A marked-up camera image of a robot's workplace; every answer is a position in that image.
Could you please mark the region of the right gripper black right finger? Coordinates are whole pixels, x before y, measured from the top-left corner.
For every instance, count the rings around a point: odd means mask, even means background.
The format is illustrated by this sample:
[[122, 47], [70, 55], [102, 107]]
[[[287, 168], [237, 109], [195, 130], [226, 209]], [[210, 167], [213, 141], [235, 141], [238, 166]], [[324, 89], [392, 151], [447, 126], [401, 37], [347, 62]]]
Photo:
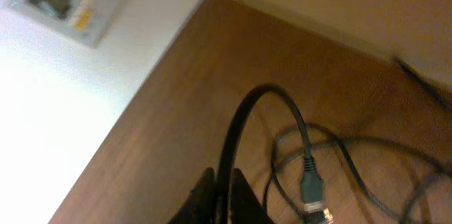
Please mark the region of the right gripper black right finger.
[[232, 224], [274, 224], [238, 168], [232, 171], [230, 212]]

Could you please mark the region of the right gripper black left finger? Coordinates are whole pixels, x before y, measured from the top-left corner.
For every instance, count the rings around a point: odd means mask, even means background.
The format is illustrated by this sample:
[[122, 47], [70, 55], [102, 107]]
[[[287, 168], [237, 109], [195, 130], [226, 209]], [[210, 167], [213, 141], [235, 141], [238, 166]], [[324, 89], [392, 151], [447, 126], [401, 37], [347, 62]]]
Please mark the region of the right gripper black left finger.
[[215, 172], [206, 168], [182, 207], [168, 224], [211, 224], [215, 203]]

